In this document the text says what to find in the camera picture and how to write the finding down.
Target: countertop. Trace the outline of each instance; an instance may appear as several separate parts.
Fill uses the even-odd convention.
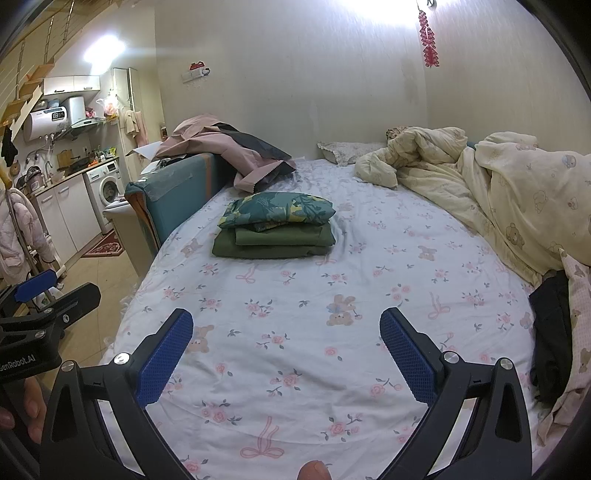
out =
[[[52,183],[49,186],[45,186],[43,188],[37,189],[32,194],[36,197],[36,196],[42,194],[43,192],[46,192],[47,190],[52,189],[53,187],[57,187],[60,183],[64,183],[66,180],[70,180],[73,177],[76,177],[77,175],[80,175],[80,174],[85,173],[85,172],[87,172],[89,170],[92,170],[93,168],[100,167],[102,164],[111,162],[113,160],[118,160],[118,159],[119,159],[119,157],[107,158],[105,161],[103,161],[101,163],[98,163],[97,165],[93,165],[91,167],[83,168],[82,170],[79,170],[76,173],[73,173],[72,175],[68,175],[67,177],[63,177],[61,180],[58,180],[58,181]]]

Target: screw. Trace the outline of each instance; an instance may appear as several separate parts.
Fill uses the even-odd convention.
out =
[[[508,358],[501,358],[501,361],[499,363],[501,364],[501,367],[503,367],[505,370],[511,370],[513,368],[513,362]]]
[[[74,362],[72,360],[66,360],[61,365],[61,370],[64,372],[69,372],[72,368],[74,368]]]
[[[117,365],[125,365],[127,362],[129,362],[129,354],[123,352],[123,353],[120,353],[119,355],[115,355],[115,358],[113,359],[113,361]]]
[[[445,352],[443,354],[443,359],[448,364],[456,364],[460,361],[460,356],[456,352]]]

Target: green folded cloth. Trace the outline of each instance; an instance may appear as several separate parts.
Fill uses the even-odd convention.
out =
[[[332,203],[307,193],[261,192],[231,202],[218,226],[251,225],[261,232],[287,222],[323,225],[334,214]]]
[[[309,245],[330,247],[335,238],[330,231],[330,224],[313,225],[311,223],[288,223],[263,232],[249,228],[236,227],[237,245]]]
[[[298,258],[326,255],[330,247],[315,245],[237,245],[236,231],[222,229],[213,241],[212,253],[216,257],[230,258]]]

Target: water heater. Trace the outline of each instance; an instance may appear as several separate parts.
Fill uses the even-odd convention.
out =
[[[26,142],[45,135],[56,134],[68,127],[68,113],[62,106],[29,113],[22,126]]]

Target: bed sheet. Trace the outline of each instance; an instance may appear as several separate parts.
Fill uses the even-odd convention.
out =
[[[198,480],[277,480],[319,459],[335,480],[375,479],[426,411],[379,337],[380,314],[392,306],[466,361],[511,358],[535,432],[532,287],[419,195],[361,183],[352,166],[326,160],[297,168],[272,189],[333,202],[329,255],[213,257],[217,221],[241,195],[226,189],[166,240],[103,359],[132,352],[175,308],[193,315],[193,339],[147,408],[187,470]],[[453,456],[472,406],[465,402],[437,468]],[[102,408],[133,466],[110,408]]]

